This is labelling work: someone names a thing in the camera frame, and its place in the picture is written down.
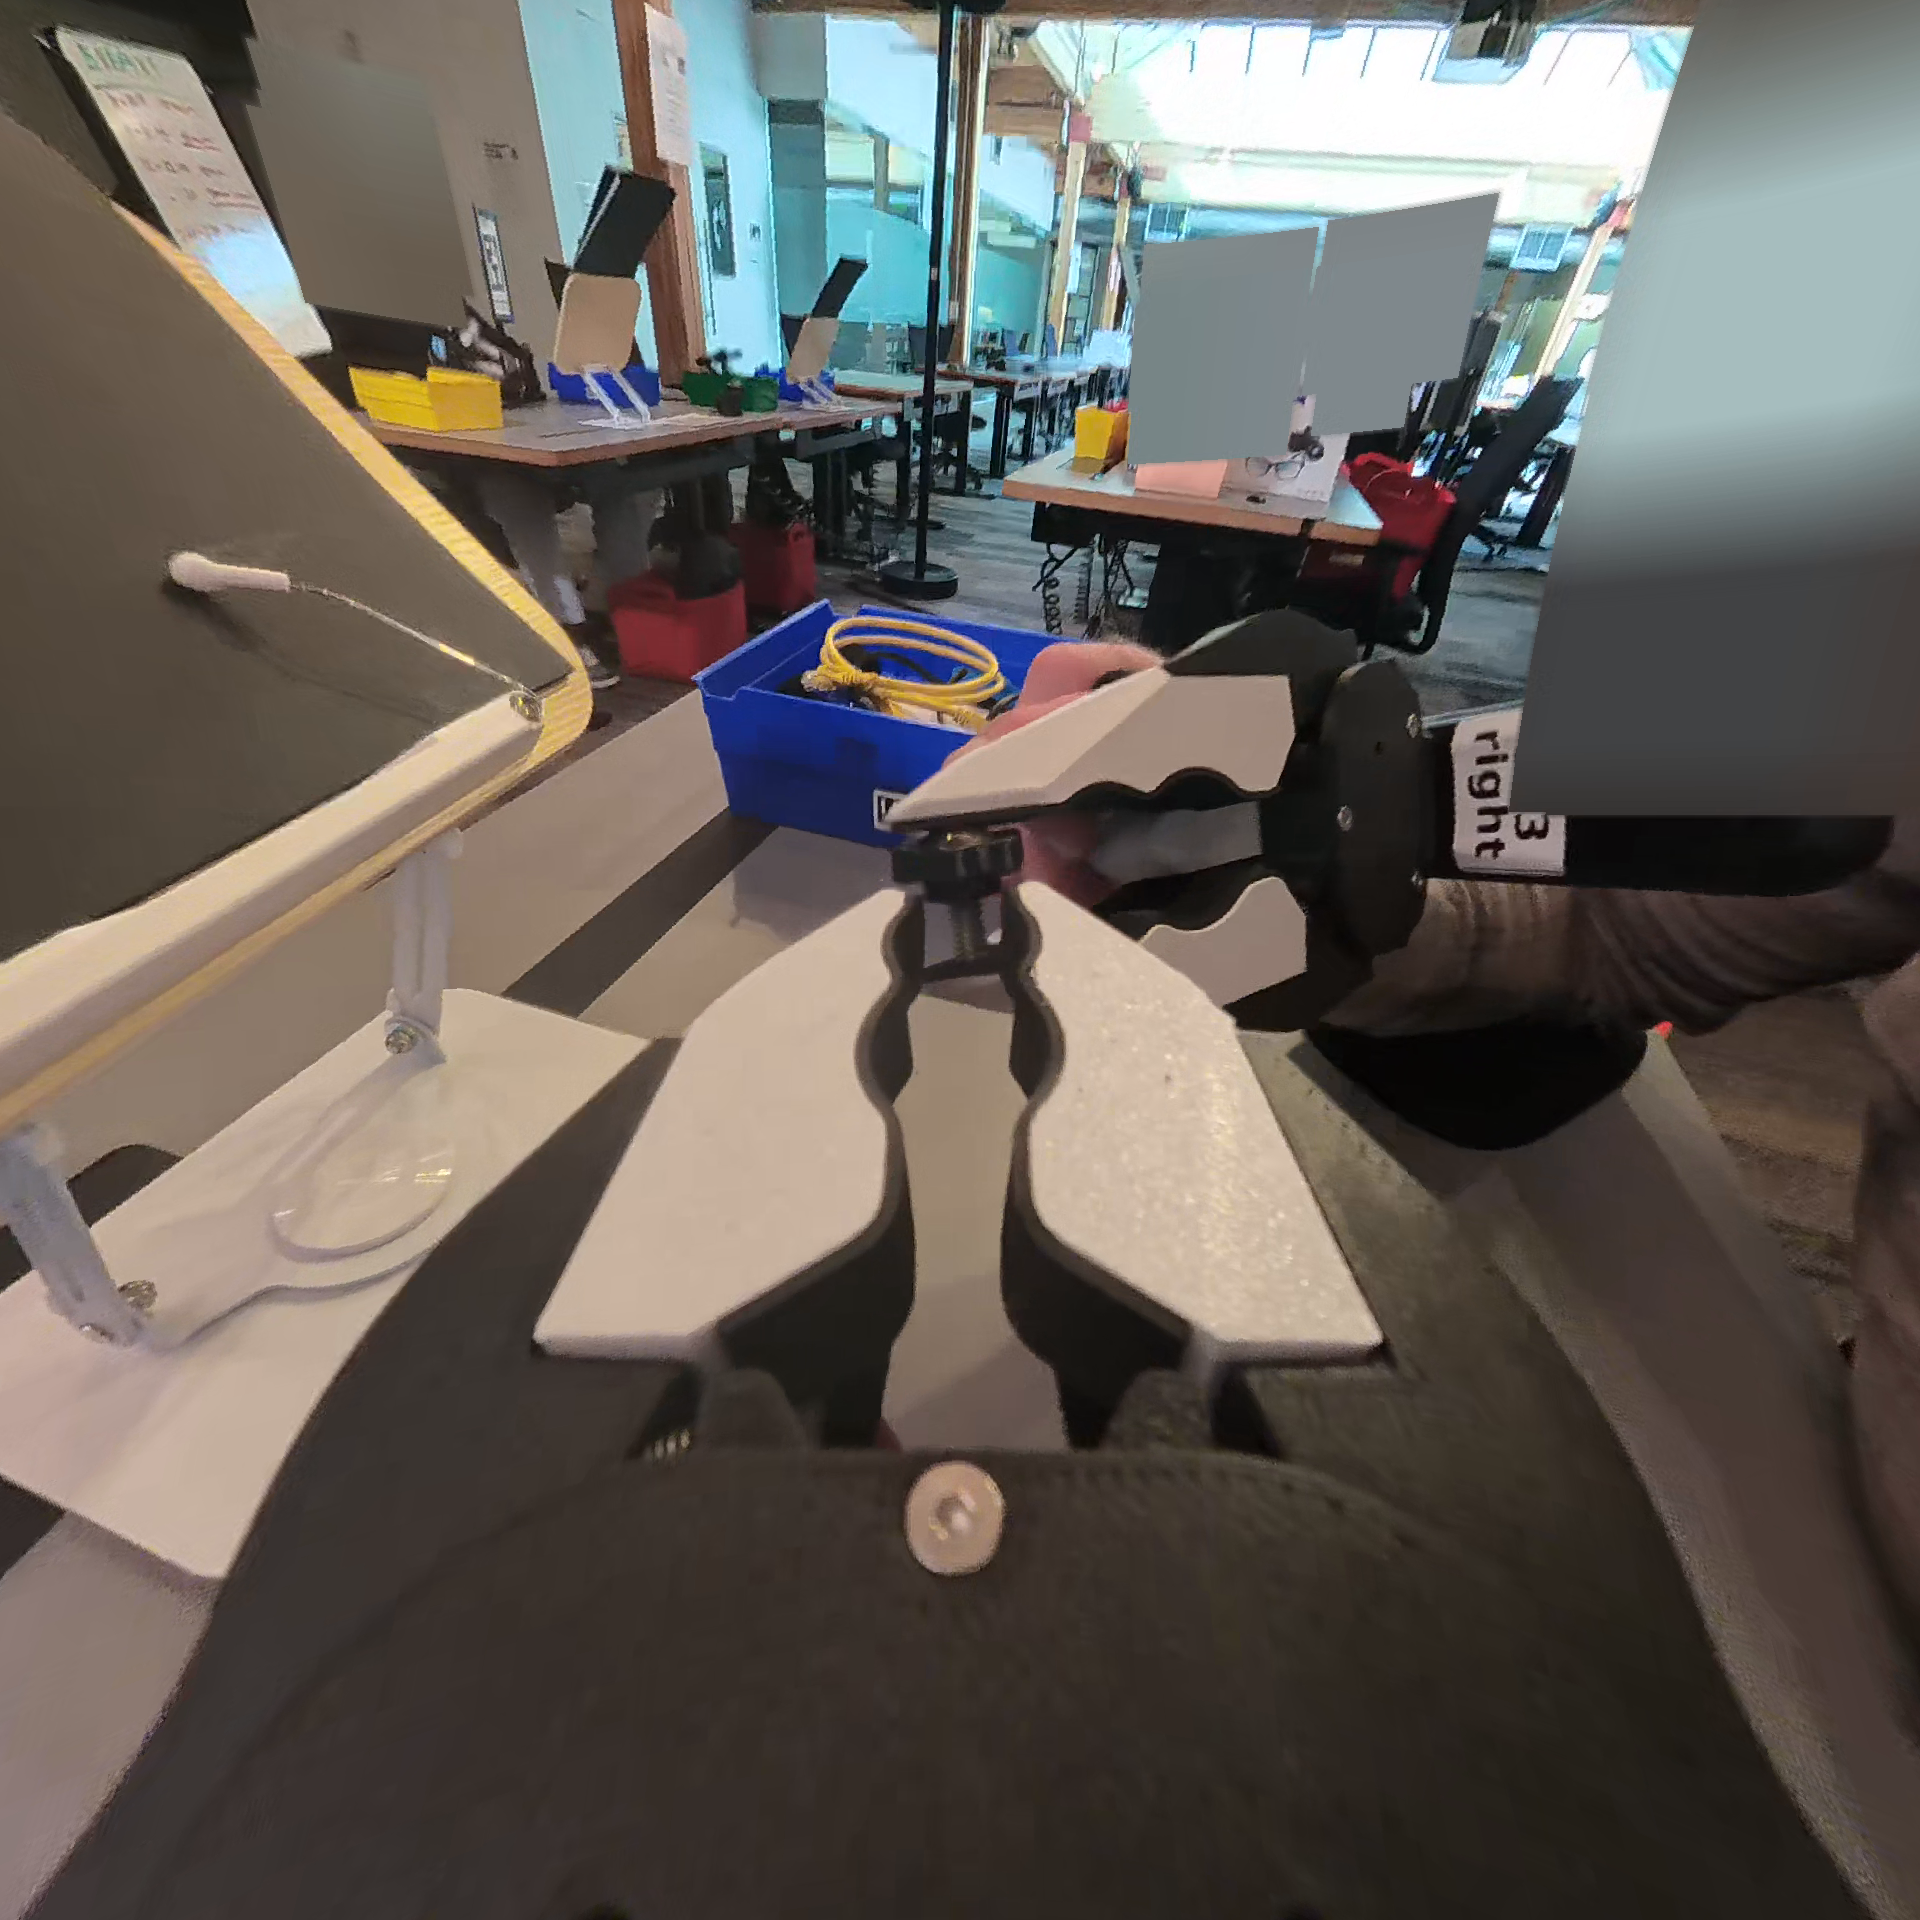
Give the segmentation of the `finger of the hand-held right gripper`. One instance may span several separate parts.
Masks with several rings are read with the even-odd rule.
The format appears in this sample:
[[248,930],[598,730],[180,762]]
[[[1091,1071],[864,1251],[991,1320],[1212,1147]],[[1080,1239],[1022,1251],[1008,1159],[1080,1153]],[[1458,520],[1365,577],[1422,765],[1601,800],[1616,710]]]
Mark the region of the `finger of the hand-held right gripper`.
[[1285,677],[1138,674],[942,762],[911,800],[891,804],[891,828],[1016,828],[1037,810],[1085,810],[1103,800],[1160,804],[1185,782],[1206,800],[1266,800],[1283,792],[1285,751]]
[[1308,973],[1308,910],[1283,872],[1160,872],[1118,886],[1103,919],[1185,973],[1212,1010]]

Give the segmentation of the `small black spring part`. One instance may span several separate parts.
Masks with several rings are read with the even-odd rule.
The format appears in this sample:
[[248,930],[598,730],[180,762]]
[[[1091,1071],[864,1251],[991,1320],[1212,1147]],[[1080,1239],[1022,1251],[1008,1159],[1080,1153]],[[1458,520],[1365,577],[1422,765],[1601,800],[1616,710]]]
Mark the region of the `small black spring part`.
[[924,828],[891,851],[891,878],[924,905],[924,930],[946,930],[946,950],[920,966],[924,990],[942,979],[991,979],[1004,973],[1004,930],[1008,930],[1008,878],[1022,872],[1016,828]]

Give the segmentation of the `blue plastic bin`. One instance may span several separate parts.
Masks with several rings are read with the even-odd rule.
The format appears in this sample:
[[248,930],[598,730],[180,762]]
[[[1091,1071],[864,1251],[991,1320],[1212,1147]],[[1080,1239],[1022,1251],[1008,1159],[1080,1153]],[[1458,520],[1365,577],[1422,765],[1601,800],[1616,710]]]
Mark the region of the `blue plastic bin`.
[[979,627],[960,607],[931,607],[931,615],[853,607],[844,615],[844,607],[810,605],[692,677],[709,748],[721,765],[721,800],[739,819],[891,851],[896,840],[891,804],[911,800],[970,730],[942,722],[924,710],[882,712],[864,695],[809,695],[833,627],[853,627],[853,660],[902,677],[902,695],[942,695],[942,688],[979,677],[979,660],[946,652],[960,638],[970,652],[991,652],[991,674],[1004,674],[991,710],[1016,703],[1047,635]]

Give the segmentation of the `person's right forearm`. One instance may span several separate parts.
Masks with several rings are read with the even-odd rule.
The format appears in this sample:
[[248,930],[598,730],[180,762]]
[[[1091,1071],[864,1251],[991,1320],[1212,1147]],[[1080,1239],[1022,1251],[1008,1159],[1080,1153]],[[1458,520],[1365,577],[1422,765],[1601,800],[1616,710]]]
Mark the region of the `person's right forearm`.
[[1880,855],[1823,899],[1430,878],[1409,950],[1326,1018],[1409,1042],[1520,1018],[1717,1035],[1753,999],[1914,966],[1920,878]]

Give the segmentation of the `person's right hand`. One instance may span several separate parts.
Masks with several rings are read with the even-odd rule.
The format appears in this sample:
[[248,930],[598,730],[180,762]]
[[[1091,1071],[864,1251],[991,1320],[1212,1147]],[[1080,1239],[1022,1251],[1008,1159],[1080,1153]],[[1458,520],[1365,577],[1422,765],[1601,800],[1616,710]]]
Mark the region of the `person's right hand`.
[[[1004,710],[970,748],[960,748],[946,762],[970,762],[979,748],[1031,730],[1037,712],[1085,703],[1091,688],[1138,677],[1160,652],[1138,638],[1051,638],[1031,652],[1016,710]],[[1109,840],[1109,819],[1091,810],[1037,810],[1022,819],[1022,878],[1047,878],[1051,899],[1103,910],[1118,899],[1118,878],[1091,867],[1091,851]]]

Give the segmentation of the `wooden work table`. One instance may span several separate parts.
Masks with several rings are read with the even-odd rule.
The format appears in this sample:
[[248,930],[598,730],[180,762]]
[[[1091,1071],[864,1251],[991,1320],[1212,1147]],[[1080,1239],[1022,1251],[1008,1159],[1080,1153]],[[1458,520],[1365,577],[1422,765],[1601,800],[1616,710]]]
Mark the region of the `wooden work table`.
[[1375,510],[1331,473],[1331,499],[1266,493],[1138,493],[1128,465],[1047,455],[1004,480],[1031,506],[1037,605],[1051,638],[1185,638],[1247,607],[1331,607],[1375,627],[1398,553]]

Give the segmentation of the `red office chair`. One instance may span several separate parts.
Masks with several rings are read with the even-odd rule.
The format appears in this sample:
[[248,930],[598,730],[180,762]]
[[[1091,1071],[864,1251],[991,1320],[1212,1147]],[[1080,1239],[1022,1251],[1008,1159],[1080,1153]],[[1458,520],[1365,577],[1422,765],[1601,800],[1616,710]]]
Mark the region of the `red office chair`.
[[1308,542],[1294,570],[1294,607],[1308,607],[1331,635],[1355,635],[1365,648],[1414,652],[1430,627],[1422,570],[1456,520],[1456,493],[1387,455],[1355,455],[1346,480],[1375,510],[1375,542],[1372,553]]

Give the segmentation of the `red storage box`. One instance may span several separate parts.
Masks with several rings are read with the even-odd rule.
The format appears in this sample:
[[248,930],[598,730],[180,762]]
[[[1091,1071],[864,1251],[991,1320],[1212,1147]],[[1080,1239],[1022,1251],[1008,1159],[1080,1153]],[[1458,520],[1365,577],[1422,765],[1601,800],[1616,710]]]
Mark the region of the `red storage box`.
[[624,677],[692,688],[749,648],[749,577],[679,597],[679,570],[633,570],[609,588],[609,638]]
[[793,615],[819,605],[810,520],[783,520],[783,530],[739,520],[729,553],[739,553],[739,588],[752,615]]

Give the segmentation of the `black pole stand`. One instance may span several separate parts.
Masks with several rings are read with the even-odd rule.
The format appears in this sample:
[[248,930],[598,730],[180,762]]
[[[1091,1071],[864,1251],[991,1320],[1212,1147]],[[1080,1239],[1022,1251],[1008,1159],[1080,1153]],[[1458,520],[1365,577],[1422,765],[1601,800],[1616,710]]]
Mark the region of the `black pole stand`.
[[911,554],[882,567],[896,605],[946,605],[960,567],[931,567],[931,408],[942,408],[942,321],[946,321],[946,109],[960,109],[960,0],[931,8],[931,209],[924,209],[924,351],[920,351],[920,499],[911,499]]

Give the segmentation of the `long wooden desk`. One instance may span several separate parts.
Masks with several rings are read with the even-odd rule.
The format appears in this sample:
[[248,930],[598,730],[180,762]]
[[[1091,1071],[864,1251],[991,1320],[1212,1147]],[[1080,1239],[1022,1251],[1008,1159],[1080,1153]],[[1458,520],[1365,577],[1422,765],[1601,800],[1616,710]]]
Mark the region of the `long wooden desk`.
[[874,444],[882,421],[902,421],[902,399],[833,393],[775,414],[709,414],[682,399],[664,399],[658,414],[609,414],[546,399],[516,408],[495,428],[356,421],[393,455],[467,465],[479,510],[507,506],[516,570],[547,615],[562,615],[559,506],[582,493],[582,473],[620,473],[620,493],[702,493],[709,473],[752,465],[752,444],[793,459]]

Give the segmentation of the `person's plaid shirt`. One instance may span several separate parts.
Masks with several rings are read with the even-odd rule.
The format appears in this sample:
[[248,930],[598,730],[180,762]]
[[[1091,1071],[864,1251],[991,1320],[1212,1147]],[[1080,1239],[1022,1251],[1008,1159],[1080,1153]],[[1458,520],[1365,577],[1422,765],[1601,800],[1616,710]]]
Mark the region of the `person's plaid shirt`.
[[1854,1387],[1880,1456],[1920,1437],[1920,966],[1869,991],[1874,1089],[1854,1220]]

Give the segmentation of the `grey-topped wooden board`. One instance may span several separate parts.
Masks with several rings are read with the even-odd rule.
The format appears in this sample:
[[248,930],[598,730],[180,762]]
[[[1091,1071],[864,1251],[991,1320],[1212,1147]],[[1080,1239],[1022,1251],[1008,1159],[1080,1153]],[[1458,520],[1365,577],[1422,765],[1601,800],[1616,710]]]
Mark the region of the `grey-topped wooden board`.
[[588,730],[559,615],[6,122],[6,1130]]

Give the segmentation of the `white paper notice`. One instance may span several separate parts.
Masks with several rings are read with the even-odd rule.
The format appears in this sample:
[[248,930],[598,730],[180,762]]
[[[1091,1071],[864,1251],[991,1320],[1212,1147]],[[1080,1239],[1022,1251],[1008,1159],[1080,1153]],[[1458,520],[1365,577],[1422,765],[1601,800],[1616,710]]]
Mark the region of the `white paper notice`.
[[658,155],[664,163],[692,163],[702,146],[692,146],[692,66],[682,66],[682,24],[668,8],[643,8],[643,27],[647,27],[647,122],[658,122]]

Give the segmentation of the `whiteboard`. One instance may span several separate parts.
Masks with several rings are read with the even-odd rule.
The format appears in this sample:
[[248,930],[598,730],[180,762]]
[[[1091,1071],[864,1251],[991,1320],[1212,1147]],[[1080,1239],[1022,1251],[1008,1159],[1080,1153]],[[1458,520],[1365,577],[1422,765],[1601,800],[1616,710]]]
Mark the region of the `whiteboard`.
[[55,53],[99,109],[167,245],[195,260],[295,359],[330,351],[330,330],[306,312],[302,274],[202,75],[180,53],[68,27],[68,24],[55,27]]

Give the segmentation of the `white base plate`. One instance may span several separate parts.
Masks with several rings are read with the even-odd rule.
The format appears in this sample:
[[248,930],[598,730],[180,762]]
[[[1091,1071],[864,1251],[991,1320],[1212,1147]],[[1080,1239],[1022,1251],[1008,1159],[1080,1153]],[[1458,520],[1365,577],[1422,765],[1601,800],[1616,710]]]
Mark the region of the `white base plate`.
[[[445,991],[463,1188],[427,1224],[427,1251],[633,1053],[643,1042],[547,1010]],[[306,1064],[295,1089],[340,1089],[376,1064],[381,1022],[362,1022]],[[117,1277],[135,1277],[128,1239],[167,1188],[180,1188],[180,1170],[99,1220]],[[0,1303],[0,1473],[180,1573],[219,1579],[302,1425],[427,1251],[330,1303],[254,1303],[171,1352],[105,1350],[75,1330],[39,1277],[14,1277]]]

